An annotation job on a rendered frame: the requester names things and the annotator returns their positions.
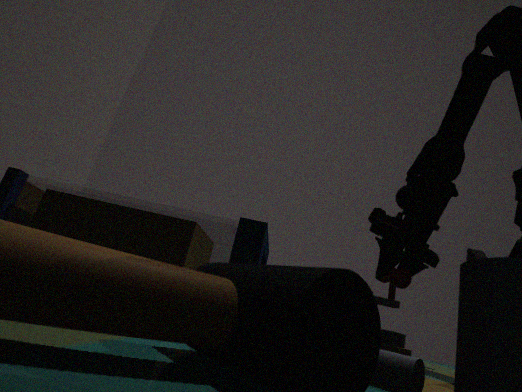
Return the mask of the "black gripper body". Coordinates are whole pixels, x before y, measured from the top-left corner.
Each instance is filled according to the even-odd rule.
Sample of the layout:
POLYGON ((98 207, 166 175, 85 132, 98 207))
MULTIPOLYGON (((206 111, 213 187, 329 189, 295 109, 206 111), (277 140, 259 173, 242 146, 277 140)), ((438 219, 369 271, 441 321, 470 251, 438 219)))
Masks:
POLYGON ((429 239, 433 230, 439 230, 439 219, 423 209, 410 206, 409 210, 403 209, 405 215, 399 228, 381 219, 374 221, 369 231, 382 240, 403 250, 415 260, 436 268, 439 263, 438 255, 428 249, 429 239))

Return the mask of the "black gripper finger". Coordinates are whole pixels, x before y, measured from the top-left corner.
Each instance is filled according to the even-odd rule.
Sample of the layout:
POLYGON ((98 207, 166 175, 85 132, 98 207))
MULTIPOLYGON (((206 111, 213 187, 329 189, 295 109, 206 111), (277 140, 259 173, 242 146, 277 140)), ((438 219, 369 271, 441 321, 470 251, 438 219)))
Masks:
POLYGON ((400 262, 397 269, 404 268, 410 271, 411 277, 423 271, 424 269, 428 269, 429 267, 417 260, 415 258, 406 255, 400 262))
POLYGON ((381 281, 408 253, 377 237, 375 240, 380 247, 376 279, 381 281))

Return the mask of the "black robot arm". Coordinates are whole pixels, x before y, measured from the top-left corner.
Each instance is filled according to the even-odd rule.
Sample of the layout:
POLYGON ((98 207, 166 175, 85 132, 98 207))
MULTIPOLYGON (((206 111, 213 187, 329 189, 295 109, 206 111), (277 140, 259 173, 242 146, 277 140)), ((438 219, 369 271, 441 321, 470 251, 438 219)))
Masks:
POLYGON ((522 119, 522 8, 510 5, 496 13, 479 30, 474 47, 441 126, 408 170, 407 185, 398 190, 402 210, 414 206, 440 220, 451 197, 458 197, 452 181, 461 172, 465 140, 492 81, 505 71, 510 71, 522 119), (481 54, 487 46, 495 57, 481 54))

